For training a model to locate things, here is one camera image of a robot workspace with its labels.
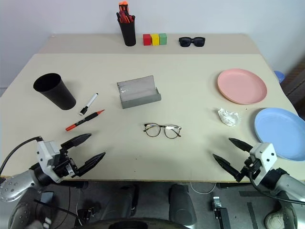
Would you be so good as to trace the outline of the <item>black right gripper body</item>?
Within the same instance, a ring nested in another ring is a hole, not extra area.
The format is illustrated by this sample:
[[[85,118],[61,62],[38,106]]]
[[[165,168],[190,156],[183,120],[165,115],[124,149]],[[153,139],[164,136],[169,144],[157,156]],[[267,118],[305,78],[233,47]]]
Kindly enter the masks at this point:
[[[250,181],[254,181],[254,179],[260,173],[260,160],[250,156],[245,160],[244,164],[245,166],[240,171],[239,181],[241,181],[244,177],[249,178]]]

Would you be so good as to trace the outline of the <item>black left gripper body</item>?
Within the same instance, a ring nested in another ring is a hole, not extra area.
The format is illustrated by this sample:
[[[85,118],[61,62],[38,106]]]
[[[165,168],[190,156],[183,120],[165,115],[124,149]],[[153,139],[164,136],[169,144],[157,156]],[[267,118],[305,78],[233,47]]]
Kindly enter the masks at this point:
[[[68,155],[70,148],[69,146],[62,146],[59,152],[52,156],[52,170],[59,178],[64,178],[68,175],[75,177],[80,174],[73,159]]]

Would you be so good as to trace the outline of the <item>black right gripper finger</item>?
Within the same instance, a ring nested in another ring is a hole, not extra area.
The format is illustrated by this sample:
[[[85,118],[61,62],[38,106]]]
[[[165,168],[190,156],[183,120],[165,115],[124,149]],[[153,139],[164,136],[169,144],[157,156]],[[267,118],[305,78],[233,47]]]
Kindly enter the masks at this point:
[[[251,145],[249,145],[248,143],[238,140],[236,138],[229,138],[229,140],[239,149],[245,151],[245,152],[250,152],[251,149],[253,148]]]
[[[216,154],[213,154],[213,157],[222,169],[224,169],[226,172],[228,172],[230,175],[234,177],[236,182],[240,182],[244,178],[244,175],[235,168],[233,168],[228,161],[226,161],[225,159],[223,159],[222,157]]]

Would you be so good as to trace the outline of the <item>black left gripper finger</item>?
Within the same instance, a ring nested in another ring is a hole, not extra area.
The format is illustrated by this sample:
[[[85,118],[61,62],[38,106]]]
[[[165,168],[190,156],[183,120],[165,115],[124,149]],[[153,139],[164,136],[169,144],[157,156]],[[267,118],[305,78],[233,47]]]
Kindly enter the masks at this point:
[[[72,147],[76,147],[80,144],[82,144],[83,142],[85,142],[89,137],[91,137],[91,133],[88,133],[88,134],[82,134],[82,135],[79,135],[79,136],[76,136],[64,143],[61,144],[61,148],[62,149],[70,149]]]
[[[104,158],[105,155],[106,153],[103,152],[87,160],[83,166],[77,169],[76,175],[81,177],[82,175],[93,169]]]

